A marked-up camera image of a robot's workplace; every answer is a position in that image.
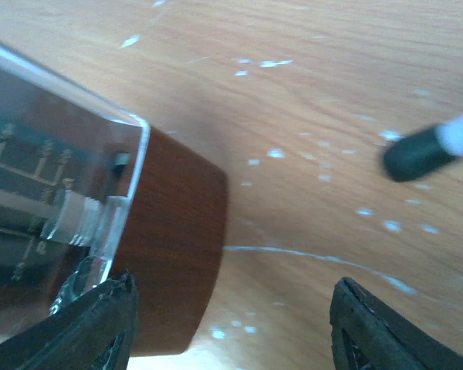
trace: black marker tip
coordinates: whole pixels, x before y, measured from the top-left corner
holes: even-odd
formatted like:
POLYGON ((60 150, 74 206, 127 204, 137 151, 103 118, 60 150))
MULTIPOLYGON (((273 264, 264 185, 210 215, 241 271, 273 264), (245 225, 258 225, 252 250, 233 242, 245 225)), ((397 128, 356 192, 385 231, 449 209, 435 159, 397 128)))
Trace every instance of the black marker tip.
POLYGON ((447 153, 436 135, 438 125, 411 134, 390 146, 383 154, 386 174, 403 183, 424 177, 459 157, 447 153))

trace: black object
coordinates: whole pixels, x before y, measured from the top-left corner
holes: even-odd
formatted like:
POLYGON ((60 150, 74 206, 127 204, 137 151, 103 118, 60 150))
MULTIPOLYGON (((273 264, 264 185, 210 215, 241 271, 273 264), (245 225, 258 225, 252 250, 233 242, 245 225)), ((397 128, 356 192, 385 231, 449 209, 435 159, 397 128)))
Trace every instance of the black object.
POLYGON ((0 344, 0 370, 125 370, 138 322, 133 275, 118 274, 0 344))
POLYGON ((434 125, 406 136, 384 152, 383 166, 392 180, 416 180, 460 158, 444 150, 436 135, 437 128, 434 125))
POLYGON ((463 357, 348 277, 334 288, 330 323, 336 370, 463 370, 463 357))

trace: transparent plastic container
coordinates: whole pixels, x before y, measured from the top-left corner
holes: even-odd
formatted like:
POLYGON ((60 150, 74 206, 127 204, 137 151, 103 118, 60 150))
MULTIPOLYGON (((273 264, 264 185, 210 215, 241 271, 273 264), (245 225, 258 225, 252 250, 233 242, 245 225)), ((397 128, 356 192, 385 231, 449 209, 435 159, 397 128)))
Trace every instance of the transparent plastic container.
POLYGON ((0 343, 106 280, 149 134, 0 45, 0 343))

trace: wooden table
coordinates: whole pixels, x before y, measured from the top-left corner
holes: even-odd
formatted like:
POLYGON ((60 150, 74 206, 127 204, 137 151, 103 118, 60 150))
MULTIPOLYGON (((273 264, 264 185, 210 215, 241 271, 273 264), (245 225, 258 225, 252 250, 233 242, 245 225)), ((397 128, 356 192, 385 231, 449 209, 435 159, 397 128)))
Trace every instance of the wooden table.
POLYGON ((345 275, 463 354, 463 163, 396 184, 378 162, 384 131, 463 113, 463 0, 17 0, 0 40, 229 175, 193 345, 130 368, 333 369, 345 275))

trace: marker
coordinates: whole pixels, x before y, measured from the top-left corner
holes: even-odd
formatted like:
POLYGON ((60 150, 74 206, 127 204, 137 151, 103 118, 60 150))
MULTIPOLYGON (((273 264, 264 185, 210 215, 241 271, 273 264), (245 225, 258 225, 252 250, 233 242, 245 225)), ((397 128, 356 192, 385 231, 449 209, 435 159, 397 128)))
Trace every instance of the marker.
POLYGON ((383 167, 394 181, 412 181, 463 158, 463 116, 433 125, 390 146, 383 167))

